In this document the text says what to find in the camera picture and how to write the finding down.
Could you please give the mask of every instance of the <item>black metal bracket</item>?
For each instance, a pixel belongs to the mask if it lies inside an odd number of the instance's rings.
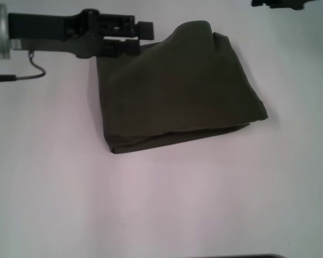
[[[292,8],[294,10],[304,9],[304,4],[315,0],[252,0],[251,6],[261,6],[263,4],[270,8]]]
[[[16,49],[70,52],[79,58],[117,57],[140,54],[139,40],[153,40],[153,23],[138,22],[134,16],[102,15],[85,9],[70,17],[8,14],[9,37],[19,41]],[[104,37],[138,38],[108,40]]]

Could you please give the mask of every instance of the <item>olive green cloth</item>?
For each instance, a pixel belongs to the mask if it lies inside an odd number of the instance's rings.
[[[105,139],[127,153],[237,131],[267,119],[227,37],[179,26],[140,56],[97,58]]]

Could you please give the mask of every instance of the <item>white surface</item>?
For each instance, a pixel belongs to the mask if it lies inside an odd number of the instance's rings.
[[[47,77],[0,84],[0,258],[323,257],[323,0],[9,0],[155,22],[157,40],[207,20],[237,49],[270,118],[229,135],[113,155],[95,60],[37,53]],[[0,73],[35,73],[27,54]]]

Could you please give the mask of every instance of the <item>wire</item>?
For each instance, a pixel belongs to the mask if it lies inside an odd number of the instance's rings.
[[[41,78],[41,77],[43,77],[43,76],[45,76],[47,74],[47,72],[46,72],[46,70],[44,68],[42,68],[41,66],[38,66],[37,64],[35,64],[35,62],[33,61],[33,58],[34,58],[34,51],[29,51],[30,64],[32,66],[34,66],[36,69],[40,70],[42,73],[38,74],[38,75],[17,77],[17,81],[37,79],[37,78]]]
[[[45,69],[43,69],[41,66],[38,66],[33,62],[34,58],[34,51],[29,51],[29,59],[32,66],[34,66],[36,69],[40,70],[42,73],[38,75],[31,75],[31,76],[22,76],[17,77],[16,75],[2,75],[0,74],[0,82],[14,82],[14,81],[22,81],[22,80],[30,80],[30,79],[37,79],[45,76],[47,72]]]

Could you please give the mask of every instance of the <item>black plastic part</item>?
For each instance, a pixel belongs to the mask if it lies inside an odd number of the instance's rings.
[[[0,75],[0,82],[14,82],[16,80],[16,75]]]
[[[17,50],[70,52],[79,58],[107,56],[115,58],[125,53],[140,54],[139,40],[153,40],[153,23],[134,16],[102,15],[95,9],[85,9],[69,17],[10,13],[10,39],[20,39]],[[104,37],[125,37],[139,40],[107,40]]]
[[[316,0],[252,0],[251,6],[262,6],[263,4],[270,8],[292,8],[294,10],[304,9],[304,4]]]
[[[127,39],[103,40],[94,38],[80,38],[76,40],[44,40],[44,39],[22,39],[21,49],[28,51],[53,51],[69,52],[75,54],[78,58],[87,59],[92,56],[116,58],[122,54],[139,55],[139,40]]]
[[[134,16],[102,15],[98,10],[85,9],[69,17],[8,14],[11,39],[71,40],[88,34],[101,37],[125,37],[153,40],[153,23],[135,24]]]

